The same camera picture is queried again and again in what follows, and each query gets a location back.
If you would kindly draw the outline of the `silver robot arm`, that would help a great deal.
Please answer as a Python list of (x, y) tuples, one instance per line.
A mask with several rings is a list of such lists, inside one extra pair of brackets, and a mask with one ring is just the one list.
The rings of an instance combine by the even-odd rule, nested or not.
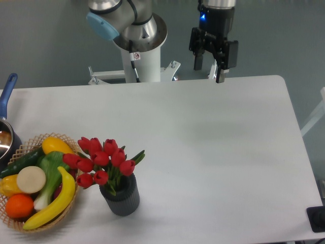
[[(201, 70), (203, 54), (212, 53), (209, 78), (225, 80), (237, 65), (238, 41), (229, 41), (236, 1), (199, 1), (199, 25), (192, 28), (189, 50), (194, 70)], [(123, 71), (96, 72), (92, 79), (124, 77), (127, 83), (173, 81), (180, 63), (160, 66), (160, 48), (167, 38), (164, 20), (153, 13), (152, 1), (88, 1), (86, 20), (93, 31), (120, 49)]]

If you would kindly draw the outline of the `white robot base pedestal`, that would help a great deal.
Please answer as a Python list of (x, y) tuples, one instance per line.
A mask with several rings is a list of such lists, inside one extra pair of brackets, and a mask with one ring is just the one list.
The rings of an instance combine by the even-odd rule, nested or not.
[(93, 72), (89, 67), (89, 85), (109, 84), (113, 80), (124, 79), (126, 83), (176, 81), (176, 73), (181, 64), (171, 61), (161, 66), (161, 48), (146, 52), (130, 53), (121, 49), (123, 69), (117, 71)]

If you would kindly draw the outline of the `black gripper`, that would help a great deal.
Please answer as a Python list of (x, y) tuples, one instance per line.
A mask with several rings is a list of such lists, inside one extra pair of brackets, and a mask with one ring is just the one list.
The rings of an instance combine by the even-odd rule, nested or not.
[(232, 29), (235, 7), (215, 7), (199, 5), (199, 26), (192, 28), (189, 50), (194, 55), (195, 71), (202, 69), (203, 54), (213, 54), (219, 67), (216, 72), (216, 83), (223, 83), (229, 69), (237, 65), (238, 41), (229, 41), (228, 33)]

